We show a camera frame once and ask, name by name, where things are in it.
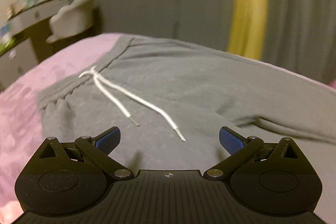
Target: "yellow curtain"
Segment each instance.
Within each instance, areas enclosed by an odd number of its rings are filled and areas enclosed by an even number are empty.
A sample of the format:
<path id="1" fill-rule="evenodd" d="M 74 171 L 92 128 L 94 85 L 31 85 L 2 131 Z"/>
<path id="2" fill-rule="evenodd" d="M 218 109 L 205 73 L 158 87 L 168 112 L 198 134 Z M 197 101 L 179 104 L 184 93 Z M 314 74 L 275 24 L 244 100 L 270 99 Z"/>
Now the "yellow curtain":
<path id="1" fill-rule="evenodd" d="M 268 14 L 268 0 L 235 0 L 227 51 L 260 60 Z"/>

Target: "pink bed sheet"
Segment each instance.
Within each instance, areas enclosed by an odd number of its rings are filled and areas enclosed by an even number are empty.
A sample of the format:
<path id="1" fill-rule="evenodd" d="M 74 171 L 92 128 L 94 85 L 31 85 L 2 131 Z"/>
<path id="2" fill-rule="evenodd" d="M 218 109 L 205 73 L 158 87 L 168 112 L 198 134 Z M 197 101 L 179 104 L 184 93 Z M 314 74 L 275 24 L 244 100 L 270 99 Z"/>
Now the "pink bed sheet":
<path id="1" fill-rule="evenodd" d="M 121 34 L 81 40 L 30 70 L 0 94 L 0 223 L 22 213 L 14 192 L 19 173 L 43 141 L 36 95 L 75 74 L 113 48 Z"/>

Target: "white chair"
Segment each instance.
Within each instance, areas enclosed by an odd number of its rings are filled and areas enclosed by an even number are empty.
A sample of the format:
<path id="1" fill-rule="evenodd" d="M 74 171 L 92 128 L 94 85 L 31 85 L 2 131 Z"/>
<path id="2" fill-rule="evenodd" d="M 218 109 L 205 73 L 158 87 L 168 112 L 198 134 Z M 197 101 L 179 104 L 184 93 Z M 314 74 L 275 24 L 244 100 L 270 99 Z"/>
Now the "white chair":
<path id="1" fill-rule="evenodd" d="M 94 7 L 95 0 L 74 0 L 70 5 L 63 6 L 49 20 L 53 35 L 46 42 L 53 43 L 88 30 L 93 26 Z"/>

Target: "white drawstring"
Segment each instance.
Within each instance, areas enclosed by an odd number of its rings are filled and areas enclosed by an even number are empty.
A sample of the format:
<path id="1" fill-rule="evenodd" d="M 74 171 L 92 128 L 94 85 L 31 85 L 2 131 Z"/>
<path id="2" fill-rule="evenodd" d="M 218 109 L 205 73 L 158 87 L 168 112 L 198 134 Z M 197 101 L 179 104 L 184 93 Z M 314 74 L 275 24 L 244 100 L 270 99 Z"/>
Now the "white drawstring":
<path id="1" fill-rule="evenodd" d="M 146 100 L 140 98 L 139 96 L 136 96 L 135 94 L 129 92 L 128 90 L 124 89 L 122 86 L 116 85 L 111 83 L 110 81 L 108 81 L 107 79 L 105 79 L 103 76 L 101 76 L 98 72 L 95 71 L 96 67 L 92 67 L 91 70 L 87 70 L 85 72 L 83 72 L 79 78 L 81 78 L 83 75 L 86 74 L 91 74 L 93 75 L 93 81 L 95 83 L 95 85 L 100 89 L 101 92 L 103 92 L 112 102 L 115 103 L 115 105 L 122 111 L 122 113 L 129 118 L 135 125 L 139 125 L 132 117 L 132 115 L 128 112 L 128 110 L 126 109 L 126 107 L 118 101 L 117 98 L 115 98 L 112 94 L 110 94 L 102 85 L 101 83 L 99 83 L 98 80 L 100 80 L 102 83 L 104 83 L 105 85 L 111 87 L 112 89 L 116 89 L 121 91 L 123 94 L 125 94 L 126 96 L 132 98 L 133 100 L 145 105 L 146 107 L 154 110 L 155 112 L 161 114 L 165 120 L 169 123 L 169 125 L 172 127 L 173 130 L 176 131 L 176 133 L 179 135 L 179 137 L 181 138 L 181 140 L 185 141 L 185 138 L 183 137 L 182 133 L 180 132 L 178 126 L 176 125 L 176 123 L 172 120 L 172 118 L 165 112 L 163 111 L 161 108 L 151 104 L 150 102 L 147 102 Z"/>

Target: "metal screw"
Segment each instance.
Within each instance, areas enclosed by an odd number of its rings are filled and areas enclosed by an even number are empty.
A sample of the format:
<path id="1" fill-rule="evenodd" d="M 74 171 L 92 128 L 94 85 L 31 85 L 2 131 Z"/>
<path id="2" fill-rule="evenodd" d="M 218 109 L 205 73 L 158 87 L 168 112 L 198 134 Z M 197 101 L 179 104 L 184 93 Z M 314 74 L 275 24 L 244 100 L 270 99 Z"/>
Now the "metal screw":
<path id="1" fill-rule="evenodd" d="M 213 178 L 218 178 L 222 176 L 224 173 L 222 170 L 219 169 L 210 169 L 207 171 L 207 174 Z"/>
<path id="2" fill-rule="evenodd" d="M 114 172 L 114 175 L 119 178 L 125 178 L 128 177 L 131 174 L 129 170 L 126 169 L 119 169 L 116 172 Z"/>

